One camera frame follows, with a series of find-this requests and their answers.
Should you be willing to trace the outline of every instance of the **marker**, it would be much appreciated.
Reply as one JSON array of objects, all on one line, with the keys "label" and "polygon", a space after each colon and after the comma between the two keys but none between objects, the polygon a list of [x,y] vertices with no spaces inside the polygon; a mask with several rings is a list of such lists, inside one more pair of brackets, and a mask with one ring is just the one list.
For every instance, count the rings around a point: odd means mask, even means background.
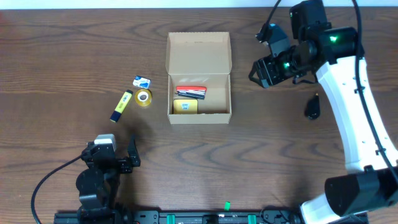
[{"label": "marker", "polygon": [[110,120],[113,122],[118,122],[120,116],[122,115],[124,109],[126,108],[127,104],[129,103],[130,99],[132,97],[132,91],[131,90],[126,90],[120,99],[117,107],[114,109]]}]

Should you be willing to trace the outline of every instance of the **white background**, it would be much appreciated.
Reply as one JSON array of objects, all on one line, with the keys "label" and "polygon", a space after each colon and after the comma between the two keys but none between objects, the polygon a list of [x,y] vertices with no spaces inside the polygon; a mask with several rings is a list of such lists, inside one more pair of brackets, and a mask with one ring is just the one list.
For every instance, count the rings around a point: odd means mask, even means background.
[{"label": "white background", "polygon": [[[282,0],[293,6],[302,0]],[[0,0],[0,9],[270,7],[276,0]],[[323,0],[325,6],[352,6],[351,0]],[[398,6],[398,0],[357,0],[360,6]]]}]

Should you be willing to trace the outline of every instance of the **white label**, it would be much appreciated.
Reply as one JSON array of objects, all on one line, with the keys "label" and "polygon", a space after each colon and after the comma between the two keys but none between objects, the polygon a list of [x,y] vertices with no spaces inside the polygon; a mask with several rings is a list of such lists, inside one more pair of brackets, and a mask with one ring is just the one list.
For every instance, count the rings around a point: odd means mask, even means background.
[{"label": "white label", "polygon": [[189,109],[189,103],[182,103],[181,107],[183,110],[187,110],[187,109]]}]

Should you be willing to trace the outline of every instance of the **blue and white eraser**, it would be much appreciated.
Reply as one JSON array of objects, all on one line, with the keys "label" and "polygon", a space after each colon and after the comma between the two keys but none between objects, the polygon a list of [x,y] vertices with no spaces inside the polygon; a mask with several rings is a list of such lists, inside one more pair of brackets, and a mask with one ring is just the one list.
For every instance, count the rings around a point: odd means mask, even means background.
[{"label": "blue and white eraser", "polygon": [[150,85],[150,79],[142,78],[141,76],[137,75],[132,84],[139,88],[148,89]]}]

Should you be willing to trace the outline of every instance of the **green tape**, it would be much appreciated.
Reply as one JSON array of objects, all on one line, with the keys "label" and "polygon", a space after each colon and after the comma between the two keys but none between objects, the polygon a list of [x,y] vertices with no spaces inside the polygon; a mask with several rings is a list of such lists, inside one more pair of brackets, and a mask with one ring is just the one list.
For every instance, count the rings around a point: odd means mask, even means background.
[{"label": "green tape", "polygon": [[256,224],[257,223],[257,216],[256,215],[248,215],[249,224]]},{"label": "green tape", "polygon": [[175,215],[167,215],[167,224],[175,224]]},{"label": "green tape", "polygon": [[224,210],[229,211],[230,207],[231,207],[231,202],[225,202]]}]

